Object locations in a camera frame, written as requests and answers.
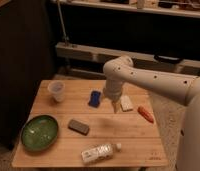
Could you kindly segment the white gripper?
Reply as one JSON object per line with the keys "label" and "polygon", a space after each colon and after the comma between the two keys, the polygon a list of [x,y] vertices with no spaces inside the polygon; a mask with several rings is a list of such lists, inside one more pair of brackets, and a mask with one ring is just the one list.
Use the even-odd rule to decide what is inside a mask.
{"label": "white gripper", "polygon": [[119,98],[122,95],[123,91],[123,83],[121,81],[115,81],[107,79],[105,82],[105,86],[103,88],[104,95],[110,99],[112,102],[113,110],[115,113],[117,113],[120,108],[120,101]]}

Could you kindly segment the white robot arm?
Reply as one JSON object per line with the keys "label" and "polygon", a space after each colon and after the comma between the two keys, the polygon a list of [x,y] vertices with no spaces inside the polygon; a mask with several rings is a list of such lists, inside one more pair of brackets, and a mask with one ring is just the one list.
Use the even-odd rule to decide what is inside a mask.
{"label": "white robot arm", "polygon": [[167,73],[133,67],[129,56],[107,61],[103,94],[117,102],[125,82],[169,98],[187,107],[178,146],[177,171],[200,171],[200,76]]}

